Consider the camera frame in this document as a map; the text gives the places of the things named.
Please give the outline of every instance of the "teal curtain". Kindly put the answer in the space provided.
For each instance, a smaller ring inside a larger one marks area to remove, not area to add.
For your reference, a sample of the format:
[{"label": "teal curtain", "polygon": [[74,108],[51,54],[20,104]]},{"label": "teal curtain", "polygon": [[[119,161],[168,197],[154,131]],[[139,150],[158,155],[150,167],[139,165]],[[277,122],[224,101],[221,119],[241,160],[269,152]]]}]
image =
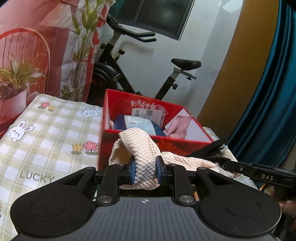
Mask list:
[{"label": "teal curtain", "polygon": [[125,0],[116,0],[115,4],[109,10],[109,14],[112,17],[115,17],[115,18],[118,17],[124,1]]},{"label": "teal curtain", "polygon": [[295,12],[280,1],[265,70],[227,142],[239,161],[279,166],[296,139],[295,28]]}]

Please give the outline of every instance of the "flower print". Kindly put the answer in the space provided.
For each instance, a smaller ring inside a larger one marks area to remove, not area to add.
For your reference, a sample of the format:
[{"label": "flower print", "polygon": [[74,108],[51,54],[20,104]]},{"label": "flower print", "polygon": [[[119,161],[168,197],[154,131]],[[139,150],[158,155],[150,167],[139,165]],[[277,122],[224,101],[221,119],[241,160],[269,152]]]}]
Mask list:
[{"label": "flower print", "polygon": [[42,109],[44,109],[44,108],[46,108],[46,107],[48,107],[48,106],[50,106],[50,103],[48,103],[48,102],[42,102],[41,105],[38,106],[38,108],[42,108]]},{"label": "flower print", "polygon": [[82,146],[79,144],[74,144],[72,145],[73,150],[71,151],[72,154],[74,155],[80,155],[82,151]]},{"label": "flower print", "polygon": [[55,107],[51,105],[51,106],[48,107],[48,110],[49,111],[54,111],[55,110]]},{"label": "flower print", "polygon": [[87,141],[86,143],[83,144],[83,147],[85,148],[86,150],[86,154],[89,154],[89,155],[97,155],[98,152],[96,151],[97,150],[97,144],[95,142],[92,142],[92,141]]}]

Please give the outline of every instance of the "exercise bike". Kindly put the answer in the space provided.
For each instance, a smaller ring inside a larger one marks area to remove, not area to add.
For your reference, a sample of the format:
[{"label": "exercise bike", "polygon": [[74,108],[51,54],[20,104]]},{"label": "exercise bike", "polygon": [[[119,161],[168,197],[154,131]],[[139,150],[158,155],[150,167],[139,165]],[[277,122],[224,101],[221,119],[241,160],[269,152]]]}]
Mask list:
[{"label": "exercise bike", "polygon": [[[121,85],[123,91],[141,95],[140,92],[135,92],[117,63],[120,56],[125,54],[125,51],[120,49],[116,57],[113,57],[111,54],[120,36],[128,35],[144,43],[156,41],[156,38],[144,39],[144,37],[155,36],[154,32],[135,33],[133,31],[127,30],[120,26],[116,19],[111,15],[108,15],[107,17],[107,24],[114,30],[114,34],[107,45],[103,43],[100,46],[100,49],[103,49],[104,51],[99,58],[99,61],[94,64],[93,80],[87,99],[88,103],[99,106],[102,106],[103,104],[105,90],[108,88],[118,89],[117,83]],[[200,61],[174,58],[171,60],[171,62],[179,68],[174,68],[172,74],[167,78],[154,97],[155,99],[162,100],[170,88],[175,90],[178,87],[178,84],[175,83],[175,80],[179,74],[187,76],[187,79],[189,80],[197,79],[195,76],[187,73],[186,71],[201,67]]]}]

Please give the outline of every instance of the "barcode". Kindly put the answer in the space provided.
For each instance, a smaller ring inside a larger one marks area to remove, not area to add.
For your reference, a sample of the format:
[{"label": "barcode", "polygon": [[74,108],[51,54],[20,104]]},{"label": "barcode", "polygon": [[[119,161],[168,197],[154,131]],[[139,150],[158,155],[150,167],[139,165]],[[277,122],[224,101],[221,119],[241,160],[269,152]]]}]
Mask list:
[{"label": "barcode", "polygon": [[165,110],[133,108],[131,115],[149,119],[161,127],[165,118]]},{"label": "barcode", "polygon": [[146,110],[146,117],[149,119],[153,115],[153,110]]}]

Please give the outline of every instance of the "red chair illustration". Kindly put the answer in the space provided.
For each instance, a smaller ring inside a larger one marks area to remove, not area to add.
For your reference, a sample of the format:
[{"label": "red chair illustration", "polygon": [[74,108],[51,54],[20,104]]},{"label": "red chair illustration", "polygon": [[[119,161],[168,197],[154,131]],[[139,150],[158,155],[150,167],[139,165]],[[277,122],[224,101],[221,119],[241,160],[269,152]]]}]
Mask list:
[{"label": "red chair illustration", "polygon": [[[2,107],[0,108],[0,137],[3,131],[24,111],[28,104],[30,94],[37,91],[45,93],[50,66],[50,50],[45,38],[37,31],[29,28],[16,28],[0,35],[0,69],[5,68],[11,71],[12,59],[20,66],[22,63],[31,63],[36,72],[36,80],[33,82],[18,81],[18,85],[26,85],[26,91],[17,93],[16,96],[3,96]],[[18,71],[28,73],[24,68]]]}]

